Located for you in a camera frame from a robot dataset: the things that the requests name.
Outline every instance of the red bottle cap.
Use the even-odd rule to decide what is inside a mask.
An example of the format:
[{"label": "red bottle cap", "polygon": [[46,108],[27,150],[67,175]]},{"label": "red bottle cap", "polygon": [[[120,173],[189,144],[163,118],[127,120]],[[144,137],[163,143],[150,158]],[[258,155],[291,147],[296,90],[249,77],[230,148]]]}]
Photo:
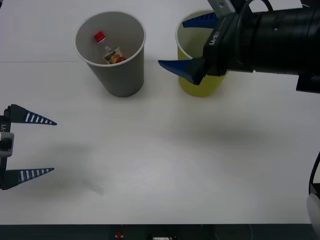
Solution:
[{"label": "red bottle cap", "polygon": [[97,43],[101,42],[103,39],[106,38],[106,36],[104,35],[104,33],[102,31],[98,32],[96,35],[94,35],[94,38],[96,40]]},{"label": "red bottle cap", "polygon": [[123,62],[124,60],[126,60],[126,58],[125,57],[119,57],[117,60],[116,60],[116,64],[117,63],[121,63],[121,62]]}]

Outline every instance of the black mechanical part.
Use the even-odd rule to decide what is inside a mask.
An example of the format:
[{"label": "black mechanical part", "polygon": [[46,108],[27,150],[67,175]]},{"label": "black mechanical part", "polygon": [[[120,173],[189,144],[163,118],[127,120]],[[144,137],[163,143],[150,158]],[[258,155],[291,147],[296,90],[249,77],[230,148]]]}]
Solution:
[{"label": "black mechanical part", "polygon": [[15,135],[11,123],[57,125],[54,121],[12,104],[0,116],[0,189],[8,190],[54,170],[51,168],[7,170],[7,161],[13,153]]},{"label": "black mechanical part", "polygon": [[237,13],[220,18],[203,47],[207,74],[299,75],[298,91],[320,93],[320,9],[241,12],[243,19]]}]

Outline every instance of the white tabletop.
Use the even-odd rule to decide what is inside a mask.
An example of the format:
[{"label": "white tabletop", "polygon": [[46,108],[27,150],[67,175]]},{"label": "white tabletop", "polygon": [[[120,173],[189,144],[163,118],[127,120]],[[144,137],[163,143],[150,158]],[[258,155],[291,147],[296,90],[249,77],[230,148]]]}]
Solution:
[{"label": "white tabletop", "polygon": [[[0,11],[2,29],[3,10],[11,1]],[[32,12],[29,23],[40,15],[24,1],[13,2],[18,10],[24,6],[21,13]],[[27,2],[44,6],[44,1]],[[68,9],[72,1],[46,1],[52,8],[57,2]],[[55,170],[1,191],[0,224],[309,223],[306,199],[319,152],[319,95],[296,92],[296,76],[238,72],[230,72],[212,97],[185,94],[177,77],[155,60],[176,57],[175,26],[165,23],[155,36],[149,33],[152,17],[178,22],[192,10],[168,3],[150,4],[152,11],[139,16],[147,30],[145,84],[129,98],[109,95],[82,62],[21,62],[76,59],[69,32],[65,38],[38,39],[50,47],[43,54],[30,36],[23,48],[0,41],[2,60],[14,61],[0,63],[0,110],[18,104],[58,123],[12,125],[8,169]],[[91,1],[79,8],[86,15],[103,11]],[[54,14],[43,12],[52,21]],[[25,27],[13,35],[36,33]],[[52,24],[51,32],[60,27]],[[152,41],[161,33],[171,38]]]}]

